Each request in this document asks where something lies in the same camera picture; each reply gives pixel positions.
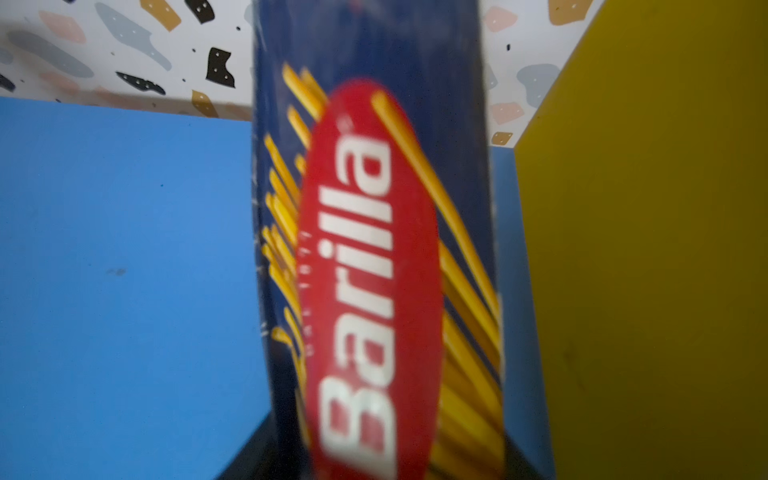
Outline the blue Barilla spaghetti pack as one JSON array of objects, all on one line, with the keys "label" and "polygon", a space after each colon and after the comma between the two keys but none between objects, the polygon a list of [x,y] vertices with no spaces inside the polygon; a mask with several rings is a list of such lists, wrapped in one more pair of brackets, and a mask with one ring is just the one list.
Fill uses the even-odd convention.
[{"label": "blue Barilla spaghetti pack", "polygon": [[253,214],[281,477],[501,479],[474,1],[258,1]]}]

